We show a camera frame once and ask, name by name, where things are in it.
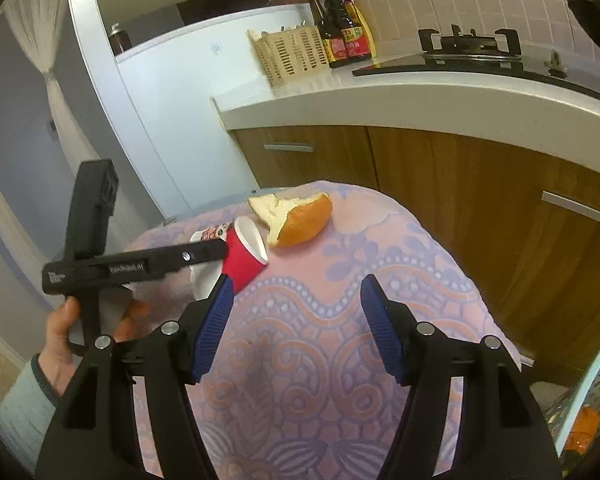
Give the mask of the grey sleeve forearm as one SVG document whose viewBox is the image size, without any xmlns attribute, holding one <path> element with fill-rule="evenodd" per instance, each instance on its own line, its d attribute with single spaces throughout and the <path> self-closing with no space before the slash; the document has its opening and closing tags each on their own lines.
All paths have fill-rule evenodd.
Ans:
<svg viewBox="0 0 600 480">
<path fill-rule="evenodd" d="M 38 456 L 59 396 L 43 374 L 36 354 L 23 367 L 0 403 L 0 439 L 29 473 Z"/>
</svg>

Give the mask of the person's left hand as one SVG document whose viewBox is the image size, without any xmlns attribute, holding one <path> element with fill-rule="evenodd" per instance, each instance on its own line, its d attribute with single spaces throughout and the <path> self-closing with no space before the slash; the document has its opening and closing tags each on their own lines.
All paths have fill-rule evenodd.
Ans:
<svg viewBox="0 0 600 480">
<path fill-rule="evenodd" d="M 149 314 L 150 307 L 139 299 L 130 299 L 111 338 L 117 342 L 136 337 L 137 323 Z M 74 346 L 80 344 L 78 333 L 81 306 L 73 296 L 52 312 L 46 321 L 45 346 L 38 356 L 38 367 L 55 396 L 62 396 L 76 371 Z"/>
</svg>

